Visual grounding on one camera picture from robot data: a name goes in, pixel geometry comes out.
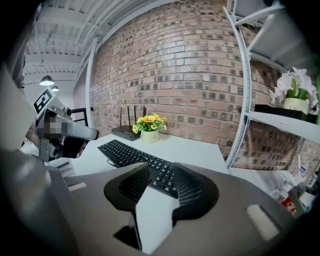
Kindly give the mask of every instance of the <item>white ceiling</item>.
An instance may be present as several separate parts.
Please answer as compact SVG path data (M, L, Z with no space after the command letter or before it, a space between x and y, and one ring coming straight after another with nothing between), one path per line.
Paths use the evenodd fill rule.
M48 0L25 49L24 84L38 84L47 73L72 85L87 64L92 40L100 41L129 14L155 0Z

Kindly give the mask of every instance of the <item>flower pot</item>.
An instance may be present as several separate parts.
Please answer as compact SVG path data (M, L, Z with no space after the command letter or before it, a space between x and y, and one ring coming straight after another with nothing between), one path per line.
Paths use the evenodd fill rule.
M283 108L287 110L298 110L302 111L306 115L308 114L307 102L299 98L286 98L284 100Z
M141 131L140 139L146 144L152 144L159 140L158 130L154 131Z

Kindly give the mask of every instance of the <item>ceiling light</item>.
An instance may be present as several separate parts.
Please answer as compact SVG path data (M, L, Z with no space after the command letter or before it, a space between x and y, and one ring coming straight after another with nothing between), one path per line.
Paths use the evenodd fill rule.
M40 81L41 86L52 86L54 84L55 83L52 81L52 78L50 75L45 75Z
M59 91L59 88L58 88L58 86L52 86L51 87L51 91L53 91L53 92L58 92Z

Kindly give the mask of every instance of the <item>keyboard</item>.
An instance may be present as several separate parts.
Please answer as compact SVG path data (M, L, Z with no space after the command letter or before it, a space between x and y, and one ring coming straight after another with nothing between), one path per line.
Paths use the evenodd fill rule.
M135 163L148 162L149 183L153 188L173 198L178 198L175 185L174 163L158 158L154 155L137 150L116 139L111 140L98 149L108 157L117 168Z

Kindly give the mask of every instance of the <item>wifi router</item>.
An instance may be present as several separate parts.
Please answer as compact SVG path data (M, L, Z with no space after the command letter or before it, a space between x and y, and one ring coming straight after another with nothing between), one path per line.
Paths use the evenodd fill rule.
M121 120L122 120L122 107L120 109L120 126L116 128L112 128L111 132L113 135L116 135L120 138L129 140L129 141L135 141L136 139L140 138L140 132L134 133L132 130L132 125L130 122L130 113L129 113L129 106L127 106L127 111L128 111L128 119L129 119L129 125L122 125ZM147 108L143 107L143 116L147 114ZM137 115L136 115L136 106L134 106L134 120L137 122Z

